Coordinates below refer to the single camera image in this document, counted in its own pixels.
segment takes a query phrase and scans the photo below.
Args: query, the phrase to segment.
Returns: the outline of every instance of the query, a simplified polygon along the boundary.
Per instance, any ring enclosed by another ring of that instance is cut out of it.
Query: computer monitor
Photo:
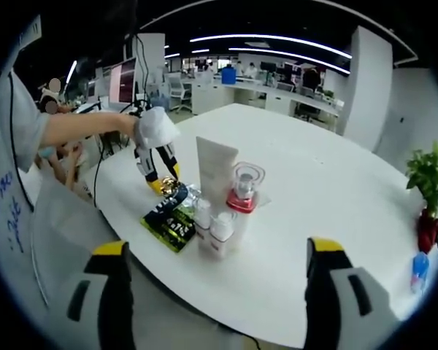
[[[261,62],[260,69],[262,71],[268,71],[269,73],[272,73],[276,71],[276,63]]]
[[[119,63],[110,70],[109,103],[129,104],[134,99],[136,58]]]
[[[88,83],[88,103],[97,102],[96,81],[91,80]]]
[[[276,73],[280,75],[279,79],[281,82],[286,82],[290,84],[292,81],[292,75],[294,71],[292,71],[292,67],[291,69],[289,69],[288,67],[284,67],[284,68],[276,69]]]
[[[293,71],[294,65],[290,63],[284,63],[284,69],[287,69],[289,71]]]

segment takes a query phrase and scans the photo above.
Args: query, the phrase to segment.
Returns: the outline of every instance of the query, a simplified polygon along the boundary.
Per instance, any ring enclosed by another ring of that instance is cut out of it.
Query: person's arm
[[[72,108],[70,106],[58,106],[57,113],[70,113]]]
[[[70,169],[68,170],[68,176],[66,177],[65,186],[72,191],[74,186],[74,174],[76,173],[76,161],[70,162]]]
[[[50,115],[40,147],[64,144],[97,133],[120,131],[134,138],[136,118],[128,114],[97,112]]]
[[[82,145],[78,144],[74,149],[70,151],[68,156],[70,160],[70,165],[68,170],[68,176],[66,177],[65,186],[71,191],[73,190],[73,186],[74,186],[74,175],[76,174],[76,165],[78,163],[78,159],[81,156],[81,153],[82,153]]]
[[[60,155],[61,157],[68,157],[69,155],[69,150],[67,150],[65,147],[63,146],[57,146],[57,155]]]
[[[55,178],[61,183],[65,184],[66,182],[66,175],[64,167],[61,166],[60,162],[58,161],[57,153],[53,153],[49,157],[49,163],[52,166],[53,173],[55,174]]]

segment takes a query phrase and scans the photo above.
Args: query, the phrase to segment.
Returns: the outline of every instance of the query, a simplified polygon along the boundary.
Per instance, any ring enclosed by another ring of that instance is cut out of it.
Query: white cabinet
[[[274,93],[266,94],[266,111],[272,111],[292,117],[295,111],[295,105],[295,102],[290,98],[279,96]]]
[[[207,111],[208,85],[193,83],[191,86],[191,111],[193,114],[201,114]]]
[[[234,102],[234,89],[224,85],[210,85],[210,109],[213,110],[227,106]]]
[[[195,83],[192,86],[193,114],[205,113],[233,102],[234,90],[226,86],[203,83]]]

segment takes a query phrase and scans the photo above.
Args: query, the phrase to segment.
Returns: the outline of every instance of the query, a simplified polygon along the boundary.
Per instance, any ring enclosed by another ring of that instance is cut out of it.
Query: green leaves
[[[438,142],[433,143],[433,152],[423,153],[417,149],[407,162],[407,189],[418,187],[427,202],[427,210],[434,215],[438,209]]]

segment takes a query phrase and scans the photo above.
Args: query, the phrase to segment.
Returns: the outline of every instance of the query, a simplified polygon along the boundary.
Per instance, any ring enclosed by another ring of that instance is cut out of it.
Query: white table
[[[181,179],[198,183],[196,136],[239,149],[239,159],[266,169],[271,203],[257,209],[239,252],[222,262],[199,253],[196,238],[175,254],[139,219],[160,199],[125,149],[101,164],[97,204],[134,256],[171,291],[211,318],[242,333],[302,347],[307,330],[307,238],[340,242],[355,267],[368,270],[406,316],[415,210],[406,177],[376,155],[297,119],[232,104],[179,124]],[[160,161],[159,176],[167,175]],[[93,189],[95,169],[85,177]]]

